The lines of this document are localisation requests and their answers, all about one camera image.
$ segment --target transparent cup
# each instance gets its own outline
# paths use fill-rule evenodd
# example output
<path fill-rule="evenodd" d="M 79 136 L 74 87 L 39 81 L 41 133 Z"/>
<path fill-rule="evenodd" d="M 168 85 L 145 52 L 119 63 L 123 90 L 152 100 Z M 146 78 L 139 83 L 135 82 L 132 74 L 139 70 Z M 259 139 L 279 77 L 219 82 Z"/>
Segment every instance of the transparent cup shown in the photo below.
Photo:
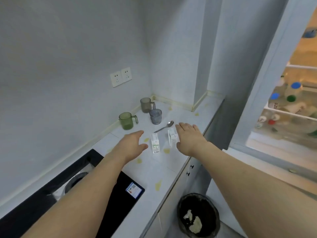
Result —
<path fill-rule="evenodd" d="M 151 102 L 150 98 L 142 98 L 140 100 L 140 103 L 141 103 L 142 112 L 144 113 L 149 113 L 152 110 L 151 104 L 153 104 L 153 109 L 155 109 L 155 103 Z"/>
<path fill-rule="evenodd" d="M 152 109 L 150 111 L 152 124 L 160 124 L 162 121 L 162 111 L 160 109 Z"/>
<path fill-rule="evenodd" d="M 124 112 L 124 113 L 119 115 L 119 120 L 120 120 L 120 123 L 121 123 L 122 128 L 124 130 L 129 130 L 129 129 L 133 128 L 132 118 L 135 118 L 135 122 L 137 124 L 139 123 L 138 117 L 136 115 L 132 116 L 132 114 L 129 112 Z"/>

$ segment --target white wall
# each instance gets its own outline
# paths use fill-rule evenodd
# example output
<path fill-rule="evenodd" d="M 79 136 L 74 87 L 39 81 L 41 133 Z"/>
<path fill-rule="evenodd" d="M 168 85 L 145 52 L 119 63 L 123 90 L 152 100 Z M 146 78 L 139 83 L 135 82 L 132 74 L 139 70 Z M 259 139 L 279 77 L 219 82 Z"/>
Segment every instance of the white wall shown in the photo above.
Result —
<path fill-rule="evenodd" d="M 215 47 L 222 0 L 206 0 L 200 43 L 194 103 L 207 91 L 211 60 Z"/>
<path fill-rule="evenodd" d="M 229 145 L 286 1 L 222 2 L 208 81 L 208 90 L 226 95 L 214 133 L 220 148 Z"/>
<path fill-rule="evenodd" d="M 0 1 L 0 200 L 151 95 L 141 0 Z M 109 74 L 131 67 L 112 88 Z"/>
<path fill-rule="evenodd" d="M 153 92 L 194 104 L 205 0 L 144 0 Z"/>

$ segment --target yellow spot on countertop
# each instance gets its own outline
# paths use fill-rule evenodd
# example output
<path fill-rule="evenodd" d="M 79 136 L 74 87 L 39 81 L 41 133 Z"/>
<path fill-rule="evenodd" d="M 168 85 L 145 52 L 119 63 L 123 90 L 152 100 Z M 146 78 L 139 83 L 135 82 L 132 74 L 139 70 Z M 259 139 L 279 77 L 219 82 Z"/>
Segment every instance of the yellow spot on countertop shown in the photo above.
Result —
<path fill-rule="evenodd" d="M 159 191 L 160 188 L 161 188 L 161 185 L 162 185 L 162 180 L 160 180 L 159 182 L 157 182 L 157 183 L 155 184 L 155 190 L 156 190 L 156 191 Z"/>

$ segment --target small white carton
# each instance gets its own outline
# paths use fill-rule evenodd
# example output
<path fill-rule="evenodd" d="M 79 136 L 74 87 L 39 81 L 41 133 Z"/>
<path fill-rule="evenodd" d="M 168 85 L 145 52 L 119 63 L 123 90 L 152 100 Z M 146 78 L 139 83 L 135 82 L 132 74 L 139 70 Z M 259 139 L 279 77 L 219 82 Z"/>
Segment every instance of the small white carton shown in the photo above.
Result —
<path fill-rule="evenodd" d="M 151 134 L 153 154 L 159 153 L 159 137 L 157 133 Z"/>
<path fill-rule="evenodd" d="M 168 129 L 168 140 L 171 147 L 176 147 L 176 143 L 179 141 L 179 138 L 175 128 Z"/>

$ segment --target green mug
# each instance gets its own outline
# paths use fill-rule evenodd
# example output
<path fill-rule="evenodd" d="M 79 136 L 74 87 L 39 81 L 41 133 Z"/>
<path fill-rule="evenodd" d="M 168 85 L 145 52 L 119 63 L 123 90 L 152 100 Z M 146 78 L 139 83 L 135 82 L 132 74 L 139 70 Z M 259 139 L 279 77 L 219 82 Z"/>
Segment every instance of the green mug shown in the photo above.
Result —
<path fill-rule="evenodd" d="M 135 118 L 135 122 L 137 124 L 139 123 L 138 117 L 136 115 L 132 116 L 132 114 L 129 112 L 124 112 L 124 113 L 119 115 L 119 120 L 120 120 L 120 123 L 121 123 L 122 128 L 124 130 L 129 130 L 129 129 L 133 128 L 132 118 Z"/>

